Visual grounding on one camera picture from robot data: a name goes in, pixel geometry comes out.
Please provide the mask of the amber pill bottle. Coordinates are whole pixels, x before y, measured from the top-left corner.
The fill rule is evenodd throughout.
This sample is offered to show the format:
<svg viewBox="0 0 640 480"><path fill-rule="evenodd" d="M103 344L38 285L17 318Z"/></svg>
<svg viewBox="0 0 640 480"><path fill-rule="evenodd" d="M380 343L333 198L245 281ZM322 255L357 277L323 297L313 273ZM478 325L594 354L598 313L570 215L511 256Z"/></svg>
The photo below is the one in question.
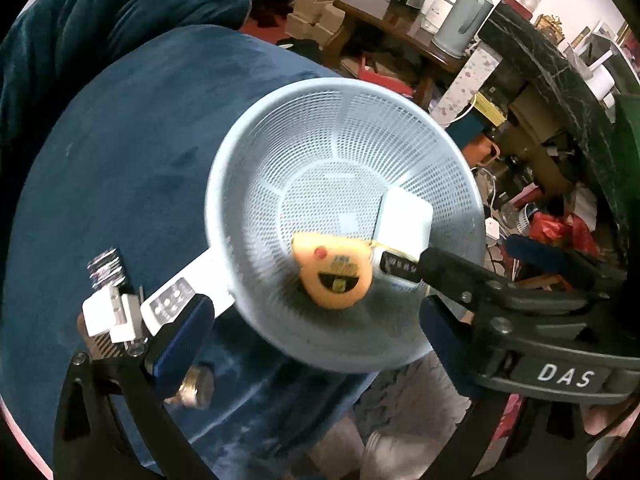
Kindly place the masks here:
<svg viewBox="0 0 640 480"><path fill-rule="evenodd" d="M215 390L214 374L205 365L192 365L177 392L165 400L168 405L207 410Z"/></svg>

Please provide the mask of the cardboard boxes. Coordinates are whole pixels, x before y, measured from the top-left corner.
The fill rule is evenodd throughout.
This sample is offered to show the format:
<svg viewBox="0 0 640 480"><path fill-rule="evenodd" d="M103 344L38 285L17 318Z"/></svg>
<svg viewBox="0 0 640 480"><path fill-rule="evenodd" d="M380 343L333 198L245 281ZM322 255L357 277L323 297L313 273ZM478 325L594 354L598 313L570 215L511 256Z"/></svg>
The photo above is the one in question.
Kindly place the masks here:
<svg viewBox="0 0 640 480"><path fill-rule="evenodd" d="M293 0L292 12L285 20L285 33L296 40L310 39L323 49L343 24L345 12L337 0Z"/></svg>

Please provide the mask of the orange tape measure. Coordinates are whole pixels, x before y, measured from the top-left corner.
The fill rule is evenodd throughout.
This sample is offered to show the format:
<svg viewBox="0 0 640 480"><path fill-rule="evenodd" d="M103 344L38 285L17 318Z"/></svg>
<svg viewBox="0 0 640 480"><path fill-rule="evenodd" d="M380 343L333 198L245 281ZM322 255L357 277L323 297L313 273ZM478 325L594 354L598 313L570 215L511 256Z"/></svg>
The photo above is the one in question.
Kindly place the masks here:
<svg viewBox="0 0 640 480"><path fill-rule="evenodd" d="M370 242L320 233L295 233L292 253L298 277L312 301L345 310L367 295L373 280Z"/></svg>

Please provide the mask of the white power bank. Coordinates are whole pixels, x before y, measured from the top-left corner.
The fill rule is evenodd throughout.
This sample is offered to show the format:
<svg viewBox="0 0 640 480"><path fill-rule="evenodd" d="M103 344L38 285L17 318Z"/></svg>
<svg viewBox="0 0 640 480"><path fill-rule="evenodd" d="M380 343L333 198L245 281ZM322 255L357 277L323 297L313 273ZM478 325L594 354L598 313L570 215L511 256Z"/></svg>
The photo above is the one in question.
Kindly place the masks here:
<svg viewBox="0 0 640 480"><path fill-rule="evenodd" d="M433 207L398 186L383 194L372 238L373 275L378 280L414 287L418 263L430 244Z"/></svg>

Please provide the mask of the dark wooden side table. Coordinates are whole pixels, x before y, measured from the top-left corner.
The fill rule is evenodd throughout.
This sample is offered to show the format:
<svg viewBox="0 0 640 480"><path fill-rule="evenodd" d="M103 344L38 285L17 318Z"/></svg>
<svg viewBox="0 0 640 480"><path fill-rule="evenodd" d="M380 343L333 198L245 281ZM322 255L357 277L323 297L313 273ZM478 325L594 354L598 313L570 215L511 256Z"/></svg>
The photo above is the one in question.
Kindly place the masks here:
<svg viewBox="0 0 640 480"><path fill-rule="evenodd" d="M345 12L341 27L322 48L322 64L338 70L348 53L378 50L385 39L398 41L419 58L416 70L418 85L413 101L428 109L440 76L456 76L463 58L440 50L433 44L434 35L421 27L422 14L394 0L335 0L334 6Z"/></svg>

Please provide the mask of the white remote control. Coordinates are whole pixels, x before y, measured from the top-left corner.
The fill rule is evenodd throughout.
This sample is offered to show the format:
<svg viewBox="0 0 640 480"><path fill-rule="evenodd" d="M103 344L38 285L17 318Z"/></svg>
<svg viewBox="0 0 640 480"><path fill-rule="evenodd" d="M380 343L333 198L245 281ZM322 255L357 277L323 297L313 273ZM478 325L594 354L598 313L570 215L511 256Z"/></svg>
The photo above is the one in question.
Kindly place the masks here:
<svg viewBox="0 0 640 480"><path fill-rule="evenodd" d="M140 312L149 333L155 336L164 325L175 322L196 294L209 298L214 305L215 316L222 315L234 305L230 276L212 248L142 302Z"/></svg>

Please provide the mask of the battery pack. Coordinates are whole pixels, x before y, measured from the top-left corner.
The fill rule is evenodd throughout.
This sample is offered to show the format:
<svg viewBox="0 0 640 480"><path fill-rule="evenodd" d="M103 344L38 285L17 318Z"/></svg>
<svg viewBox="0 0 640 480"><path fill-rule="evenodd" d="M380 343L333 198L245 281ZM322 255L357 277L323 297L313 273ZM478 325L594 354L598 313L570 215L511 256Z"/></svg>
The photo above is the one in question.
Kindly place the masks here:
<svg viewBox="0 0 640 480"><path fill-rule="evenodd" d="M119 287L126 284L128 280L122 258L115 247L108 248L91 259L87 263L87 272L93 290L99 290L105 286Z"/></svg>

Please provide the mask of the brown wooden comb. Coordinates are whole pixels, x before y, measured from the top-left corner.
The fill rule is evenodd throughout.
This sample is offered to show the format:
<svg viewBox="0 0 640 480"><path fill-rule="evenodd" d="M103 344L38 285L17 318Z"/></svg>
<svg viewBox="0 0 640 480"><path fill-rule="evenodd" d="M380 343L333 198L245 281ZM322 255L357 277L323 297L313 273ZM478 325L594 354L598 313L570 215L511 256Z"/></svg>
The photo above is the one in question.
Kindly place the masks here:
<svg viewBox="0 0 640 480"><path fill-rule="evenodd" d="M78 315L76 327L93 361L119 358L127 353L128 344L112 341L110 332L90 336L82 313Z"/></svg>

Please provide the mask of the dark blue velvet blanket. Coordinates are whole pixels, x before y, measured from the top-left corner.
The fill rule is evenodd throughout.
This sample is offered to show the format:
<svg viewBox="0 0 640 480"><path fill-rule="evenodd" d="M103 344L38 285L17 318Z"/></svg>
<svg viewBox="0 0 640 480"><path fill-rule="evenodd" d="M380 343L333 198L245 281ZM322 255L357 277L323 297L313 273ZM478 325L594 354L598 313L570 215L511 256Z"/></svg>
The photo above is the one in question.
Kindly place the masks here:
<svg viewBox="0 0 640 480"><path fill-rule="evenodd" d="M1 111L58 105L106 66L168 30L240 28L250 0L36 0L1 44Z"/></svg>

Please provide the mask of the grey thermos flask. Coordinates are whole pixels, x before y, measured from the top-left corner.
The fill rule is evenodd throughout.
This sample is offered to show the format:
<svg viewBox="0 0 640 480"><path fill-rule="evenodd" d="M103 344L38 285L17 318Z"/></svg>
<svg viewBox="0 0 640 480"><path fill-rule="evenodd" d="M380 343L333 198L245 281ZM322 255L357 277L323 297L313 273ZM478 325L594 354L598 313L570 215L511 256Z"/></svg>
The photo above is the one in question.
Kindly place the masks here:
<svg viewBox="0 0 640 480"><path fill-rule="evenodd" d="M462 58L493 7L492 0L456 0L433 44L452 58Z"/></svg>

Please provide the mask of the white rectangular adapter box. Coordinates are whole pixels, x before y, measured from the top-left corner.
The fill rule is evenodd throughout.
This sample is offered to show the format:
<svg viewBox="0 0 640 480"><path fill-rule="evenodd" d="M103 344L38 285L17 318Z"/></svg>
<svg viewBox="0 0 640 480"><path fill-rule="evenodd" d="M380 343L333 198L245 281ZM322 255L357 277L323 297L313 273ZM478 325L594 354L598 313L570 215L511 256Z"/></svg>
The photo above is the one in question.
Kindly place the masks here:
<svg viewBox="0 0 640 480"><path fill-rule="evenodd" d="M113 344L144 337L139 297L122 294L114 285L104 286L86 299L82 314L90 337L107 334Z"/></svg>

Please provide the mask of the light blue plastic basket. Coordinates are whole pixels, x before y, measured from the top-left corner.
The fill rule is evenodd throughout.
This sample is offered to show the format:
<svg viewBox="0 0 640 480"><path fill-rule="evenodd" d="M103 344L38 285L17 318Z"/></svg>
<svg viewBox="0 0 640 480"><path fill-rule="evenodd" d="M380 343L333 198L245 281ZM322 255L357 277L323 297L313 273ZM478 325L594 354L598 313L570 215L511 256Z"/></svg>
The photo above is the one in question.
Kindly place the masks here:
<svg viewBox="0 0 640 480"><path fill-rule="evenodd" d="M244 112L218 148L205 195L208 244L244 321L293 359L369 373L421 359L427 288L375 278L354 306L314 304L292 255L298 232L373 240L384 195L432 206L430 245L485 257L472 172L448 133L399 94L356 79L288 84Z"/></svg>

